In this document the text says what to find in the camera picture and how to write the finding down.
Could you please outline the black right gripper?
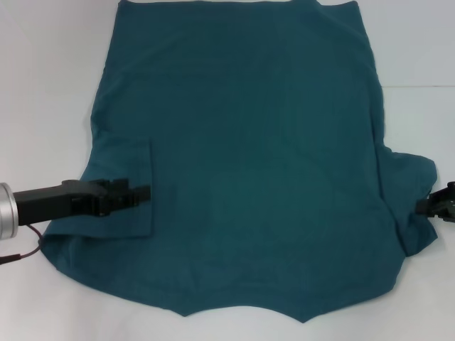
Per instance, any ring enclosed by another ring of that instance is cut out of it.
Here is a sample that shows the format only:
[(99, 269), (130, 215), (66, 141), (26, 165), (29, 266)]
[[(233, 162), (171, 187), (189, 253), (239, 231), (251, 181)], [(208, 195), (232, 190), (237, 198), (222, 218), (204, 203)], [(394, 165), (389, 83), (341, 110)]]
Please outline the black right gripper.
[(438, 190), (427, 198), (418, 200), (418, 215), (433, 215), (445, 222), (454, 223), (454, 181), (447, 183), (444, 189)]

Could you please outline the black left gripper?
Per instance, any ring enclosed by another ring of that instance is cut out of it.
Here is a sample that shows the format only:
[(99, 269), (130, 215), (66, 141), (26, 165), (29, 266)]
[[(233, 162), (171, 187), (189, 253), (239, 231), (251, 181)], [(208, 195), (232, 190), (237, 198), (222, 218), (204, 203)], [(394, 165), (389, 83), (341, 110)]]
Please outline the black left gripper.
[(65, 180), (60, 185), (15, 192), (18, 224), (25, 226), (79, 215), (95, 215), (98, 200), (107, 195), (108, 213), (136, 207), (151, 199), (147, 185), (129, 187), (126, 178), (114, 180)]

